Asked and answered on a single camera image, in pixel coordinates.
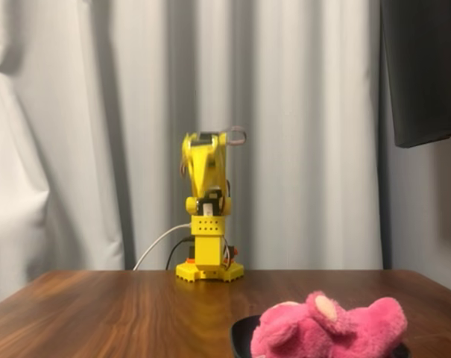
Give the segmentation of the yellow gripper body black servo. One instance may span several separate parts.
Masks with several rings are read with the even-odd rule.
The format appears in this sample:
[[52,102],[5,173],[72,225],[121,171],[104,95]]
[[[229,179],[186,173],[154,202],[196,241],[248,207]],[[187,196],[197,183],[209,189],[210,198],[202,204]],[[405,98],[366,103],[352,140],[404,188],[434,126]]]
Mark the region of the yellow gripper body black servo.
[[225,151],[225,145],[227,141],[227,135],[222,132],[196,132],[186,134],[182,143],[182,155],[187,155],[193,147],[210,147],[212,152],[218,152],[223,154]]

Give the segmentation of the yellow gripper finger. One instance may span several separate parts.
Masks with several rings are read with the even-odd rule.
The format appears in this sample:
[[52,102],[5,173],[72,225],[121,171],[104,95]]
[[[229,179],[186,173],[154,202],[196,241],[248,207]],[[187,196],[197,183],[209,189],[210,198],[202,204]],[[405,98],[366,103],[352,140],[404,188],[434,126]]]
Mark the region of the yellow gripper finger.
[[192,182],[195,187],[196,195],[204,193],[204,156],[198,151],[191,153],[192,163]]
[[208,151],[202,160],[202,193],[218,188],[218,151]]

